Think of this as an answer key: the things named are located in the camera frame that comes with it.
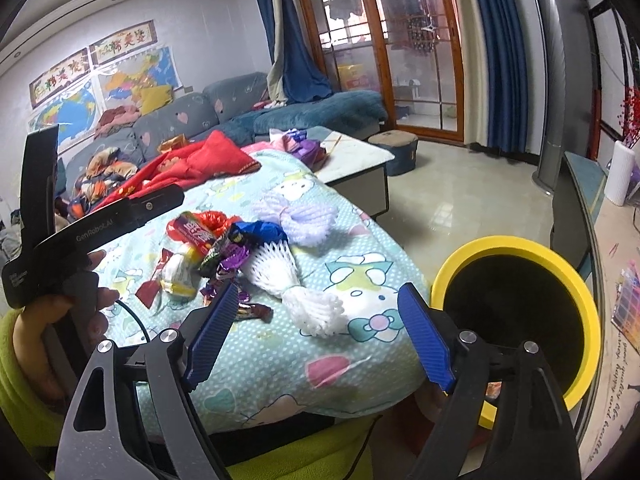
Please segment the yellow green sleeve forearm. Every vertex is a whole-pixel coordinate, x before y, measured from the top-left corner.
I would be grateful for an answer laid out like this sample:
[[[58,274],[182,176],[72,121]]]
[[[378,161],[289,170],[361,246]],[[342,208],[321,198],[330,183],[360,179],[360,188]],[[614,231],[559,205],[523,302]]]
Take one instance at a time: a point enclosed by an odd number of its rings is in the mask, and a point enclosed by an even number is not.
[[[0,396],[1,408],[10,426],[31,456],[41,457],[46,448],[55,448],[60,438],[63,416],[50,410],[29,385],[13,350],[13,330],[18,311],[1,320]]]

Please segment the person left hand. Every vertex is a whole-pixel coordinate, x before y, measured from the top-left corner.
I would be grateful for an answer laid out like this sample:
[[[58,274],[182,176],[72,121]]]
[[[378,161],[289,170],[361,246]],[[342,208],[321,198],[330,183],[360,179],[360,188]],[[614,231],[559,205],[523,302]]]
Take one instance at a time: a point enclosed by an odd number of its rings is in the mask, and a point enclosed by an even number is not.
[[[91,312],[84,324],[74,323],[72,314],[79,299],[65,295],[41,296],[21,310],[12,328],[15,359],[26,382],[41,400],[60,402],[70,393],[70,378],[77,359],[104,338],[108,322],[102,311],[119,300],[115,289],[99,287],[82,312]]]

